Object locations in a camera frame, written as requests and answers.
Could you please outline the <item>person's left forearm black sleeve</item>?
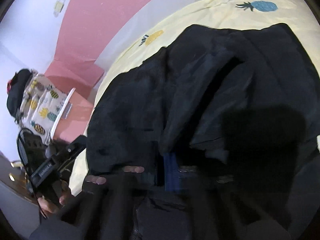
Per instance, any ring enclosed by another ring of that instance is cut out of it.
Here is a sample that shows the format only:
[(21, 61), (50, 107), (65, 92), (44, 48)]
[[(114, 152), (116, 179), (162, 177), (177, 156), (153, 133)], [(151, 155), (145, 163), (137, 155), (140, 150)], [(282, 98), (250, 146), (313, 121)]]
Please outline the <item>person's left forearm black sleeve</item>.
[(30, 235), (29, 239), (80, 239), (80, 232), (76, 227), (58, 219), (60, 209), (51, 201), (43, 197), (37, 199), (41, 210), (47, 216), (39, 227)]

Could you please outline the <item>person's left hand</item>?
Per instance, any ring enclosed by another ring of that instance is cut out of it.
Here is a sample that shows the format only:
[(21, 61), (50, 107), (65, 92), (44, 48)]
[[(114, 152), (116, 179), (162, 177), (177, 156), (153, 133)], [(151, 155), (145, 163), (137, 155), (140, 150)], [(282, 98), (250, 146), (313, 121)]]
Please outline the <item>person's left hand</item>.
[(43, 196), (37, 199), (42, 212), (46, 216), (51, 216), (52, 214), (57, 213), (61, 209), (61, 207), (65, 206), (74, 197), (66, 181), (61, 181), (61, 187), (62, 187), (62, 194), (59, 199), (60, 206), (56, 206), (54, 203), (44, 198)]

